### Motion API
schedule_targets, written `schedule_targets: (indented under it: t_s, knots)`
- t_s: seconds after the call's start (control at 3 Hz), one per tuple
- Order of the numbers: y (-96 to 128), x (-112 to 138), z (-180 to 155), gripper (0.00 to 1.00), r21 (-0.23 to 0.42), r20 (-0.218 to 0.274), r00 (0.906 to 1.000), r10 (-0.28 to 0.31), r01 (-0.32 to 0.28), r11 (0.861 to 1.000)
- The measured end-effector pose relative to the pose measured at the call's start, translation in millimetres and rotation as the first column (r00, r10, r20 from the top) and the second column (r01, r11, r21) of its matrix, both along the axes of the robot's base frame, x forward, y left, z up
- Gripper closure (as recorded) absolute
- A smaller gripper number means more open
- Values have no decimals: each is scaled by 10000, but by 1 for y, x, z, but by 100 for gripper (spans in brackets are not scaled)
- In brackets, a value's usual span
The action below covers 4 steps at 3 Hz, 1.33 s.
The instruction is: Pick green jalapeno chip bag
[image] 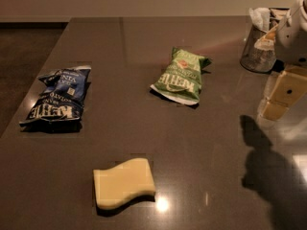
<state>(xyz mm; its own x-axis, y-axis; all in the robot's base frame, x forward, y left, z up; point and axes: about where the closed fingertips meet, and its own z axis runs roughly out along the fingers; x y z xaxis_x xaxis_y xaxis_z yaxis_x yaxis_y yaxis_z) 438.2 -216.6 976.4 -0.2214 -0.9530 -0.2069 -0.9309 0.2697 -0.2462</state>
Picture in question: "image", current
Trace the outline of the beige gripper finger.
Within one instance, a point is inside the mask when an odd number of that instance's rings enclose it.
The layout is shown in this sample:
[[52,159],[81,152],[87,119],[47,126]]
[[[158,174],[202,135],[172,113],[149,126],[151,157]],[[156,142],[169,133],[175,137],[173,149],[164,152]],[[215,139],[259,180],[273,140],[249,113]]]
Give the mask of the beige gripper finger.
[[259,104],[259,114],[268,120],[276,121],[287,111],[288,107],[276,103],[270,103],[267,100],[262,100]]

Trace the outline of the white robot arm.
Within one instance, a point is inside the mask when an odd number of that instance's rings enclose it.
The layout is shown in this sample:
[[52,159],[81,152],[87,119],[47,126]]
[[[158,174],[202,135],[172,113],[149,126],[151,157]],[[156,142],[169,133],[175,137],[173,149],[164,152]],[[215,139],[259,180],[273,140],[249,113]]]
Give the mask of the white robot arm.
[[260,115],[268,120],[280,119],[307,93],[307,0],[295,0],[280,22],[254,44],[257,50],[274,50],[284,63],[279,74],[267,81]]

